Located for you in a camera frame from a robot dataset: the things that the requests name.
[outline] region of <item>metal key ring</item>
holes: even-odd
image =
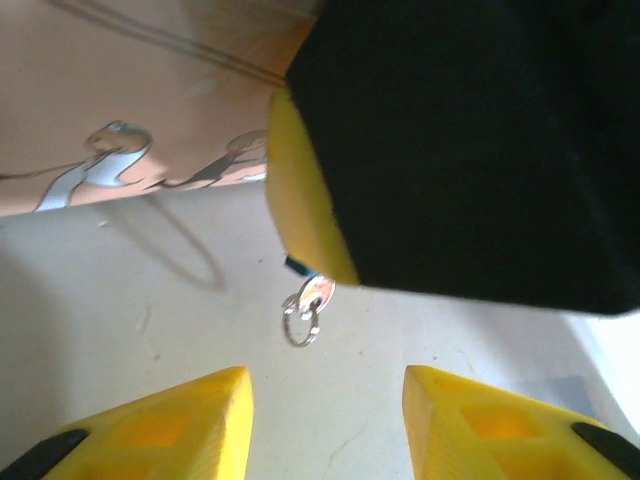
[[[290,325],[291,315],[298,312],[299,298],[300,297],[298,295],[291,295],[285,301],[283,305],[284,313],[282,314],[282,325],[284,327],[284,334],[287,337],[287,341],[294,347],[304,348],[311,345],[320,333],[320,317],[318,316],[318,305],[320,302],[314,302],[311,305],[311,328],[309,329],[309,333],[307,334],[306,338],[299,342],[295,338],[293,338]]]

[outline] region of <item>yellow plastic piece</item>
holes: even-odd
[[[430,367],[407,368],[416,480],[622,480],[571,430],[593,419]]]
[[[339,283],[358,285],[313,147],[286,89],[271,99],[267,153],[267,201],[288,254]]]
[[[241,480],[251,378],[231,368],[67,426],[90,432],[46,480]]]

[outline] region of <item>white floor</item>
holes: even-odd
[[[408,364],[633,436],[613,400],[639,399],[618,368],[640,358],[631,341],[617,347],[628,320],[339,288],[317,343],[290,348],[280,304],[300,279],[263,195],[248,185],[0,219],[0,466],[65,423],[230,365],[253,375],[250,480],[412,478]]]

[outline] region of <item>yellow foam block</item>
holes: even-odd
[[[271,99],[267,158],[267,201],[287,253],[339,283],[358,285],[311,141],[286,89]]]

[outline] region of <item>black fabric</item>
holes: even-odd
[[[631,0],[329,1],[286,79],[362,283],[636,308],[639,18]]]

